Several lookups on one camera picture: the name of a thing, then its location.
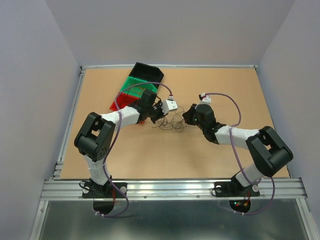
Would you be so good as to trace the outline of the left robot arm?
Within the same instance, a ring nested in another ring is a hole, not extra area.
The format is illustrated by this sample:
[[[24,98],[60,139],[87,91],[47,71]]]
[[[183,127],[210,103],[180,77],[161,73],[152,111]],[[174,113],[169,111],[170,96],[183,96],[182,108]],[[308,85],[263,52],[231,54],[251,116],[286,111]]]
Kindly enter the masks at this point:
[[[115,188],[110,183],[112,178],[106,169],[106,160],[119,136],[120,129],[143,122],[147,118],[153,123],[177,109],[177,104],[170,96],[161,100],[157,93],[145,90],[136,101],[107,114],[91,112],[86,117],[74,140],[74,146],[84,156],[90,173],[89,180],[79,183],[82,197],[115,197]]]

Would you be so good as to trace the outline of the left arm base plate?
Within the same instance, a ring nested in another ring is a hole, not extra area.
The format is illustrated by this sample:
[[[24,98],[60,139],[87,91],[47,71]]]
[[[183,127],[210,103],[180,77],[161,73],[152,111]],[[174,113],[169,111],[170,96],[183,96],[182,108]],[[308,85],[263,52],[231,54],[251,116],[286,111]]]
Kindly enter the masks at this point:
[[[99,185],[91,180],[84,180],[79,183],[83,199],[124,199],[124,195],[127,194],[127,183],[116,182],[115,186],[119,190],[116,190],[110,182]]]

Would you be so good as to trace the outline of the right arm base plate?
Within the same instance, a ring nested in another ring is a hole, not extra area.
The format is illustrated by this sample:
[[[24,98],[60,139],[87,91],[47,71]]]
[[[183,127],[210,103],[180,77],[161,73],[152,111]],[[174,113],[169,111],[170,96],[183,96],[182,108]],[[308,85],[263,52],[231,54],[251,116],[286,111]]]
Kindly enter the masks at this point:
[[[216,181],[211,194],[217,198],[259,197],[260,191],[254,191],[253,186],[243,187],[233,181]]]

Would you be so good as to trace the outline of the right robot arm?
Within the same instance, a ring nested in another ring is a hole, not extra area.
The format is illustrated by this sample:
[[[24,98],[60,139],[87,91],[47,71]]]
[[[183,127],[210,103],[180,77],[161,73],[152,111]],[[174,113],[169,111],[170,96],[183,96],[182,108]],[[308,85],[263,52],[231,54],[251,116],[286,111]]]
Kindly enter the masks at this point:
[[[257,187],[262,177],[273,177],[294,158],[292,151],[270,126],[248,130],[219,123],[207,104],[193,104],[182,116],[186,124],[197,126],[207,141],[231,145],[233,150],[248,150],[253,160],[230,181],[216,182],[211,191],[213,196],[243,197],[246,193],[259,196]]]

